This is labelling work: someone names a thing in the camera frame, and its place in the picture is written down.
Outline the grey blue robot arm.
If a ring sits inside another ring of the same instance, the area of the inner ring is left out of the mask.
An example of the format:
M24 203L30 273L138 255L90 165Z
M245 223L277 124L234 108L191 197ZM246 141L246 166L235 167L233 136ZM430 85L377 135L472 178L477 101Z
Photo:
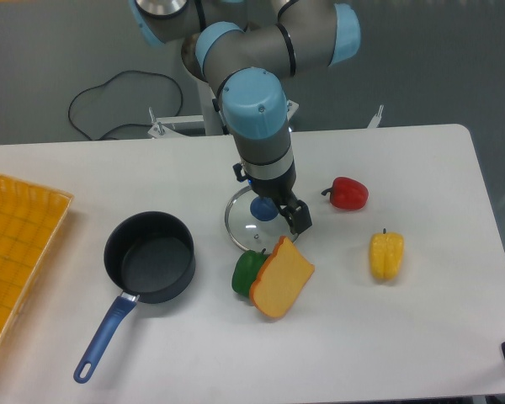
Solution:
M280 82L353 57L361 28L346 3L274 1L272 8L276 23L250 30L245 1L130 2L148 42L197 38L200 75L215 95L241 158L234 167L237 180L271 199L290 232L301 234L311 227L311 215L292 190L295 160Z

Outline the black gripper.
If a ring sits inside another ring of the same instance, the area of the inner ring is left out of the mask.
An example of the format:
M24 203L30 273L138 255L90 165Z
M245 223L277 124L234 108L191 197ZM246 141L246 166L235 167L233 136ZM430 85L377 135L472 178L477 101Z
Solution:
M290 233L300 235L311 227L311 214L305 202L295 197L293 186L296 173L294 160L283 159L257 165L239 162L232 166L238 182L249 182L260 197L270 198L287 222Z

